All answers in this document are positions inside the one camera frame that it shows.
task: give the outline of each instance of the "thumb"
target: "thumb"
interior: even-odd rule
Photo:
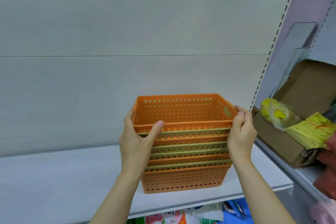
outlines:
[[[240,131],[240,128],[244,122],[244,113],[238,112],[238,114],[234,117],[232,122],[232,130]]]
[[[146,137],[146,140],[148,140],[151,144],[153,144],[155,138],[157,138],[158,134],[161,132],[161,129],[163,128],[165,122],[162,120],[157,121],[151,131],[149,132],[148,136]]]

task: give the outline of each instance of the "cardboard box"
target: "cardboard box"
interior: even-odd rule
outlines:
[[[298,63],[274,98],[292,107],[301,118],[323,114],[336,96],[336,66],[304,60]],[[305,150],[291,136],[273,127],[258,112],[253,118],[258,137],[293,167],[312,164],[318,149]]]

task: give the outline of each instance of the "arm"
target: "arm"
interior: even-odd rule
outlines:
[[[134,193],[147,166],[153,142],[164,122],[154,124],[146,138],[140,137],[132,124],[133,110],[129,110],[124,131],[119,138],[121,172],[110,192],[98,208],[90,224],[126,223]]]
[[[239,106],[236,109],[239,113],[233,120],[227,143],[254,223],[296,224],[251,161],[257,136],[251,113]]]

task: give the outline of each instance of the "stack of baskets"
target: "stack of baskets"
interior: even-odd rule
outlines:
[[[232,164],[226,141],[237,111],[231,103],[218,94],[140,96],[133,109],[142,137],[165,122],[141,179],[145,193],[222,184]]]

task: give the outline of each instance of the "forearm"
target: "forearm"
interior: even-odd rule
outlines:
[[[140,175],[122,171],[90,224],[126,223],[140,177]]]
[[[251,161],[234,162],[255,224],[295,224]]]

